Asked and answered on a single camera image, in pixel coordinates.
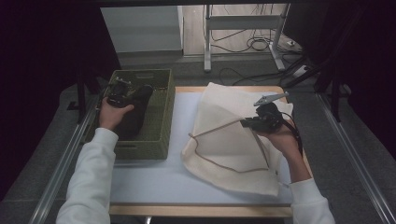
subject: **white cloth bag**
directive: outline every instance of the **white cloth bag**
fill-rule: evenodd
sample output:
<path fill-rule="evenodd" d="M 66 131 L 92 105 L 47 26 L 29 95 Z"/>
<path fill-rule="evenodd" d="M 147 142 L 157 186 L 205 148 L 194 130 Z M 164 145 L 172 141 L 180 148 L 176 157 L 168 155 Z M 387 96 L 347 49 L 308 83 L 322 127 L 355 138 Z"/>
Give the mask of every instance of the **white cloth bag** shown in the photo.
<path fill-rule="evenodd" d="M 251 130 L 239 122 L 257 116 L 253 104 L 261 97 L 259 92 L 209 83 L 198 104 L 191 139 L 181 152 L 192 174 L 221 189 L 278 194 L 282 154 L 268 139 L 260 137 L 265 160 Z M 274 103 L 279 111 L 291 114 L 292 104 Z"/>

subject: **wall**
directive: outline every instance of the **wall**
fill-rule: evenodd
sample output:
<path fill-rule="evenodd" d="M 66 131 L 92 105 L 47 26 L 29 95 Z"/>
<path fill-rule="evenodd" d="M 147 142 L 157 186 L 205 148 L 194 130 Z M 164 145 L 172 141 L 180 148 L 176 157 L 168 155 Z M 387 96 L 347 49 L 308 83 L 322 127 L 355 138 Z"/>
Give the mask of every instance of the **wall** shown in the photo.
<path fill-rule="evenodd" d="M 182 50 L 181 7 L 103 7 L 117 53 Z"/>

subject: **hand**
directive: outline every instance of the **hand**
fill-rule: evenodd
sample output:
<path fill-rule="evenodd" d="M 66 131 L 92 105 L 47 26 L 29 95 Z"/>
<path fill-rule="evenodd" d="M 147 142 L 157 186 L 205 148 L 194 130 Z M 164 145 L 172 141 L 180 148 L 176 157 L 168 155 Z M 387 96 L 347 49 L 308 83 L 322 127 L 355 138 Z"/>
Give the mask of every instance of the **hand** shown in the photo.
<path fill-rule="evenodd" d="M 289 119 L 287 120 L 287 122 L 294 127 L 294 124 Z M 281 151 L 285 157 L 289 154 L 294 154 L 295 152 L 299 152 L 298 143 L 293 133 L 284 124 L 276 133 L 257 133 L 257 134 L 268 138 L 268 140 L 270 140 L 270 142 L 274 145 L 274 147 L 276 147 L 279 151 Z"/>
<path fill-rule="evenodd" d="M 294 127 L 294 124 L 288 120 L 288 123 Z M 291 182 L 303 181 L 311 178 L 303 157 L 298 149 L 297 140 L 294 138 L 291 130 L 282 125 L 279 131 L 276 133 L 257 133 L 258 135 L 264 136 L 270 140 L 270 142 L 279 151 L 282 152 L 289 164 L 290 179 Z"/>
<path fill-rule="evenodd" d="M 102 100 L 102 108 L 99 116 L 99 127 L 113 131 L 114 128 L 122 121 L 123 116 L 134 109 L 133 105 L 127 105 L 124 108 L 116 108 L 107 103 L 107 97 Z"/>

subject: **metal rail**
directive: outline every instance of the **metal rail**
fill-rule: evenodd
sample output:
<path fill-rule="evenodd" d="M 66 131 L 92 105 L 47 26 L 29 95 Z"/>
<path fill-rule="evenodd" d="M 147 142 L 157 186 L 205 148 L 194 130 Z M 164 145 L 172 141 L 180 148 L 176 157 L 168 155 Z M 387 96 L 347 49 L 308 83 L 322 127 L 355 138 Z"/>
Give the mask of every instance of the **metal rail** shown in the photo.
<path fill-rule="evenodd" d="M 67 144 L 64 154 L 60 158 L 58 165 L 53 172 L 49 183 L 47 184 L 40 201 L 38 202 L 32 217 L 29 220 L 29 224 L 40 224 L 44 223 L 47 215 L 52 207 L 53 201 L 55 200 L 56 194 L 62 182 L 64 181 L 64 176 L 69 168 L 70 162 L 73 160 L 76 150 L 78 148 L 81 137 L 84 134 L 85 128 L 87 127 L 92 116 L 95 114 L 95 103 L 97 103 L 97 97 L 89 100 L 88 102 L 88 113 L 82 122 L 75 129 L 72 138 Z"/>
<path fill-rule="evenodd" d="M 317 93 L 317 97 L 321 106 L 329 120 L 334 132 L 336 133 L 340 143 L 342 144 L 344 151 L 346 152 L 355 172 L 358 174 L 359 179 L 367 191 L 369 198 L 371 199 L 376 211 L 382 219 L 383 223 L 395 224 L 396 219 L 391 211 L 387 200 L 381 192 L 379 186 L 375 183 L 369 171 L 367 170 L 364 162 L 361 160 L 356 148 L 349 139 L 347 132 L 344 130 L 342 123 L 338 122 L 332 115 L 332 111 L 329 109 L 330 104 L 325 93 Z"/>

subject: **dark background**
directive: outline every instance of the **dark background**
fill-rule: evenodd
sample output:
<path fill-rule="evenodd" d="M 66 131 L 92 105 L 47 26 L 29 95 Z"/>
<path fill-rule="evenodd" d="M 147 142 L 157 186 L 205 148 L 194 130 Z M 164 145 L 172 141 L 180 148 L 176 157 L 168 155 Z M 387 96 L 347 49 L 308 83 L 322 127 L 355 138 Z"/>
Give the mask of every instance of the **dark background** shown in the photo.
<path fill-rule="evenodd" d="M 94 77 L 109 78 L 120 64 L 99 7 L 0 4 L 3 199 L 52 121 L 60 93 L 78 73 L 96 92 Z"/>

